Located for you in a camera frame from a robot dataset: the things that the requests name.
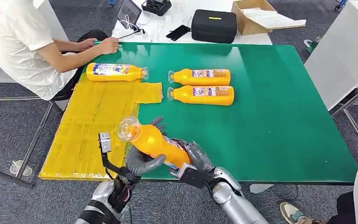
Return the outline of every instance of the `shoe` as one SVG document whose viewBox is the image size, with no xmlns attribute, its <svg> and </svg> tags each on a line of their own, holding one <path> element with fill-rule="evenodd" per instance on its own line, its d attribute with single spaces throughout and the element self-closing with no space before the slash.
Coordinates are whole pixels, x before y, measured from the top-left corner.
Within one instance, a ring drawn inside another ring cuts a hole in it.
<svg viewBox="0 0 358 224">
<path fill-rule="evenodd" d="M 288 202 L 282 202 L 279 209 L 289 224 L 297 224 L 300 219 L 306 218 L 298 208 Z"/>
</svg>

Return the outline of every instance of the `clear bottle top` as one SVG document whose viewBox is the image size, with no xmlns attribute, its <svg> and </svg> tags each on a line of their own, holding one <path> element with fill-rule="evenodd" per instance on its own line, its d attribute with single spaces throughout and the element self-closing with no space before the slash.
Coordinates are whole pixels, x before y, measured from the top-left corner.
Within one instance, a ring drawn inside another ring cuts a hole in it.
<svg viewBox="0 0 358 224">
<path fill-rule="evenodd" d="M 173 74 L 175 74 L 175 72 L 173 71 L 168 72 L 168 82 L 171 84 L 175 82 L 175 80 L 173 79 Z"/>
<path fill-rule="evenodd" d="M 124 118 L 117 128 L 117 135 L 121 141 L 132 141 L 139 136 L 141 124 L 138 118 L 131 116 Z"/>
<path fill-rule="evenodd" d="M 147 67 L 142 68 L 142 78 L 147 80 L 149 78 L 149 70 Z"/>
<path fill-rule="evenodd" d="M 173 100 L 173 88 L 172 87 L 168 87 L 168 91 L 167 91 L 167 98 L 169 101 Z"/>
</svg>

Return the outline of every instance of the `smartphone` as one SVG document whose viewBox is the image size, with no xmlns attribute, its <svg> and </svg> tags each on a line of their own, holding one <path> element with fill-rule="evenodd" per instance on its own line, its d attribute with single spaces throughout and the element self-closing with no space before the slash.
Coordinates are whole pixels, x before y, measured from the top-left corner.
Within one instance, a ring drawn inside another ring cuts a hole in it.
<svg viewBox="0 0 358 224">
<path fill-rule="evenodd" d="M 176 28 L 174 31 L 170 32 L 166 37 L 173 41 L 176 41 L 181 36 L 190 32 L 190 30 L 191 29 L 189 27 L 187 27 L 185 25 L 181 25 L 180 27 Z"/>
</svg>

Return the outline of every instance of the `person's leg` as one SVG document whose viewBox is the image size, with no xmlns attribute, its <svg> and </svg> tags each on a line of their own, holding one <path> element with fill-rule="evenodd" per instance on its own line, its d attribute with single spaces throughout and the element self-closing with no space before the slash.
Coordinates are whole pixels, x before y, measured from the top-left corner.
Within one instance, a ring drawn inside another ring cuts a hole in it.
<svg viewBox="0 0 358 224">
<path fill-rule="evenodd" d="M 337 213 L 327 224 L 355 224 L 355 203 L 353 202 L 353 191 L 340 195 L 337 198 Z"/>
<path fill-rule="evenodd" d="M 71 96 L 72 95 L 72 92 L 73 92 L 73 88 L 75 87 L 76 83 L 79 82 L 79 79 L 80 79 L 80 76 L 82 75 L 82 72 L 83 72 L 83 69 L 84 69 L 84 66 L 82 67 L 79 67 L 75 74 L 73 75 L 73 77 L 69 80 L 69 82 L 65 85 L 65 87 L 60 90 L 54 97 L 62 97 L 62 96 Z"/>
<path fill-rule="evenodd" d="M 298 208 L 288 202 L 282 202 L 279 206 L 282 216 L 289 224 L 325 224 L 320 220 L 306 217 Z"/>
<path fill-rule="evenodd" d="M 80 37 L 79 40 L 77 40 L 77 42 L 79 43 L 90 38 L 96 38 L 99 41 L 103 41 L 106 38 L 108 38 L 108 35 L 106 35 L 106 33 L 104 33 L 102 30 L 93 29 L 87 32 L 86 34 L 84 34 L 82 37 Z"/>
</svg>

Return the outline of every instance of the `white table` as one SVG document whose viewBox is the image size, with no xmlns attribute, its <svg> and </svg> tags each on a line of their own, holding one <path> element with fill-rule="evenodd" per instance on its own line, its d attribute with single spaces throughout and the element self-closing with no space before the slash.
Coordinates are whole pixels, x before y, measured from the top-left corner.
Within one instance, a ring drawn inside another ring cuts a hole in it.
<svg viewBox="0 0 358 224">
<path fill-rule="evenodd" d="M 135 4 L 141 8 L 145 0 L 134 0 Z M 145 30 L 145 34 L 138 33 L 129 37 L 120 39 L 122 42 L 158 42 L 158 43 L 201 43 L 191 38 L 191 33 L 172 41 L 166 38 L 166 35 L 180 25 L 191 27 L 191 22 L 195 10 L 206 9 L 213 11 L 231 12 L 233 0 L 171 0 L 172 7 L 163 15 L 142 11 L 137 25 Z M 123 36 L 124 26 L 117 21 L 115 29 L 112 32 L 113 37 Z M 255 35 L 240 35 L 234 39 L 236 44 L 265 44 L 271 45 L 271 40 L 267 33 Z"/>
<path fill-rule="evenodd" d="M 358 0 L 346 4 L 304 66 L 327 110 L 358 88 Z"/>
</svg>

